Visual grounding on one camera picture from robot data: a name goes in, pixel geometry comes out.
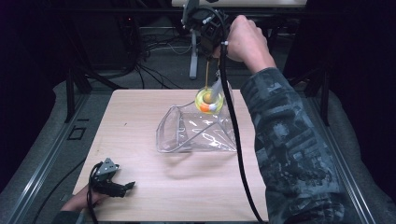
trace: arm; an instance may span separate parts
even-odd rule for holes
[[[253,21],[235,19],[228,56],[255,74],[241,93],[254,124],[255,151],[267,187],[270,222],[345,221],[344,194],[332,154],[302,100],[276,69]]]
[[[81,211],[88,207],[87,203],[88,185],[73,196],[57,214],[52,223],[84,223]],[[105,194],[100,194],[95,191],[92,192],[92,203],[100,204],[104,199],[108,198]]]

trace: orange ball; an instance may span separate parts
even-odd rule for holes
[[[207,105],[207,104],[205,104],[205,103],[200,104],[199,109],[200,109],[202,112],[209,112],[209,105]]]

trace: yellow ball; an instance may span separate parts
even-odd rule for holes
[[[204,95],[204,102],[207,103],[207,104],[212,104],[212,103],[213,103],[213,102],[212,102],[212,99],[211,99],[211,97],[210,97],[210,92],[205,93],[205,95]]]

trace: wooden tabletop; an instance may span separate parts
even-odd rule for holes
[[[172,0],[173,7],[183,7],[187,0]],[[215,3],[200,1],[201,5],[212,7],[305,7],[306,0],[219,0]]]
[[[193,101],[195,90],[114,91],[75,193],[106,158],[120,165],[113,182],[134,188],[95,208],[101,221],[254,221],[236,152],[160,153],[156,130],[171,105]],[[254,130],[239,90],[233,90],[247,181],[263,220],[265,185],[254,154]]]

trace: wrist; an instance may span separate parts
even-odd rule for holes
[[[256,74],[265,68],[276,67],[274,58],[269,53],[253,55],[245,60],[245,65],[252,74]]]

